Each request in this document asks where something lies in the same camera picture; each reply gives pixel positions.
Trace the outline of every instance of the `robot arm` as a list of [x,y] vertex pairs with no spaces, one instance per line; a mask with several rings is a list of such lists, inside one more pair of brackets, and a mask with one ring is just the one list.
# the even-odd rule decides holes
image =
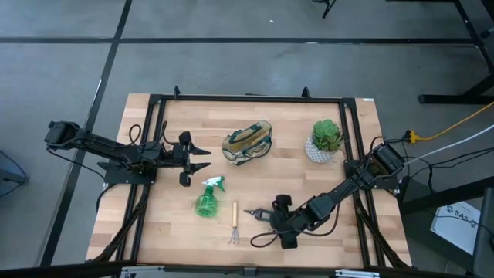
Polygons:
[[211,163],[192,164],[189,155],[211,153],[195,147],[188,131],[183,132],[178,139],[169,151],[159,141],[124,145],[82,129],[76,123],[59,121],[49,124],[45,142],[50,150],[76,148],[110,159],[110,162],[98,163],[107,170],[107,183],[152,184],[158,168],[182,167],[184,171],[180,173],[180,183],[190,186],[190,175]]
[[272,203],[274,213],[269,217],[271,226],[278,232],[283,249],[297,247],[296,237],[305,229],[313,231],[329,218],[331,212],[346,197],[362,188],[373,188],[376,180],[394,177],[404,165],[404,159],[389,145],[380,144],[364,161],[358,165],[353,174],[330,192],[322,193],[307,200],[295,211],[290,212],[289,195],[278,195]]

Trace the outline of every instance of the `white cable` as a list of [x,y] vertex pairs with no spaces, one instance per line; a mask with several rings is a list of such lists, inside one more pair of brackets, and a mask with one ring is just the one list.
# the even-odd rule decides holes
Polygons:
[[405,164],[403,164],[403,165],[404,165],[404,166],[406,166],[406,165],[408,165],[408,164],[410,164],[410,163],[412,163],[412,162],[416,162],[417,160],[420,160],[420,159],[422,159],[422,158],[425,158],[425,157],[427,157],[427,156],[429,156],[429,155],[431,155],[431,154],[435,154],[435,153],[437,153],[437,152],[439,152],[439,151],[443,151],[443,150],[445,150],[445,149],[447,149],[447,148],[454,147],[454,146],[456,146],[456,145],[459,145],[459,144],[465,143],[466,141],[468,141],[468,140],[470,140],[470,139],[473,139],[473,138],[475,138],[475,137],[477,137],[477,136],[479,136],[479,135],[481,135],[481,134],[484,134],[485,132],[490,131],[490,130],[491,130],[491,129],[493,129],[493,128],[494,128],[494,124],[493,124],[492,126],[490,126],[490,127],[487,127],[485,130],[478,132],[478,133],[477,133],[477,134],[475,134],[475,135],[472,135],[472,136],[470,136],[470,137],[468,137],[468,138],[466,138],[466,139],[463,139],[463,140],[461,140],[461,141],[459,141],[459,142],[456,142],[456,143],[454,143],[454,144],[450,144],[450,145],[448,145],[448,146],[446,146],[446,147],[442,147],[442,148],[437,149],[437,150],[435,150],[435,151],[431,151],[430,153],[427,153],[427,154],[422,155],[421,157],[418,157],[418,158],[412,159],[412,160],[410,160],[409,162],[406,162],[406,163],[405,163]]

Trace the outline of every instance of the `green plant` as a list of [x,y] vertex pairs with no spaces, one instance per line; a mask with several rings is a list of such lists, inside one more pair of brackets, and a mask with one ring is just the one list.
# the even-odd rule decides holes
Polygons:
[[340,128],[332,120],[319,120],[314,124],[313,143],[321,151],[337,151],[343,142]]

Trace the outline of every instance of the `wooden table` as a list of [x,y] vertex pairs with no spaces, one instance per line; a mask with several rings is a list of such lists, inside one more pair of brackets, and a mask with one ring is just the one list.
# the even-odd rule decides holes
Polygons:
[[[119,142],[128,144],[130,126],[143,124],[148,99],[149,94],[129,95],[118,133]],[[381,128],[374,101],[356,101],[367,150],[372,138],[381,135]],[[212,165],[192,177],[190,188],[178,183],[181,169],[159,170],[156,183],[151,187],[138,262],[161,265],[362,267],[352,198],[342,202],[338,226],[330,236],[300,235],[299,247],[288,250],[281,249],[278,239],[264,249],[249,244],[253,236],[270,231],[270,227],[267,222],[256,221],[243,212],[244,209],[270,209],[271,201],[278,194],[291,195],[295,209],[313,195],[328,192],[345,179],[343,152],[339,152],[328,164],[317,164],[310,161],[303,150],[313,124],[327,118],[340,125],[338,105],[167,101],[164,115],[168,121],[167,139],[176,141],[182,131],[190,131],[194,144],[212,153],[209,156],[191,156],[192,162],[210,161]],[[347,111],[347,118],[349,139],[356,158],[350,111]],[[249,127],[261,119],[268,120],[272,125],[274,143],[269,154],[240,167],[229,164],[221,151],[222,140],[233,131]],[[205,190],[201,183],[217,175],[225,176],[226,192],[215,191],[219,200],[218,215],[213,219],[204,219],[194,213],[194,203]],[[100,254],[121,227],[129,187],[117,185],[102,198],[87,259]],[[395,198],[381,190],[374,190],[373,193],[381,232],[401,259],[410,264]],[[239,204],[239,245],[228,244],[232,233],[233,202]],[[328,231],[333,221],[334,216],[317,232]],[[131,230],[124,258],[130,255],[133,234]],[[375,263],[369,232],[367,241],[371,261]]]

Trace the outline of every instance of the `gray concrete floor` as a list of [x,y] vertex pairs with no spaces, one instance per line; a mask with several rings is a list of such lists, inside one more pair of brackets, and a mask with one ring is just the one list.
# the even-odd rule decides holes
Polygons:
[[[480,1],[463,5],[477,28],[490,27]],[[0,1],[0,36],[106,36],[117,27],[124,0]],[[468,36],[453,4],[338,1],[322,20],[310,1],[134,1],[124,37],[459,37]],[[486,41],[492,52],[491,42]],[[0,199],[0,268],[34,266],[68,163],[49,156],[42,141],[50,120],[83,123],[109,45],[0,44],[0,148],[31,179]],[[336,46],[290,44],[120,45],[94,132],[115,138],[128,93],[298,96],[304,86],[318,97],[373,97],[387,137],[415,129],[427,136],[478,110],[478,106],[421,105],[421,93],[456,94],[487,75],[475,48],[451,46]],[[494,111],[477,116],[439,139],[408,146],[424,154],[480,131]],[[440,161],[491,147],[493,133],[438,154]],[[461,168],[435,171],[438,190],[492,175],[491,156]],[[86,156],[95,167],[99,158]],[[412,171],[421,167],[412,165]],[[425,182],[425,175],[418,180]],[[102,181],[82,170],[54,263],[80,263],[95,218]],[[0,188],[0,194],[7,191]],[[472,204],[479,206],[480,200]],[[412,261],[444,271],[446,258],[410,240]],[[450,264],[450,271],[455,271]]]

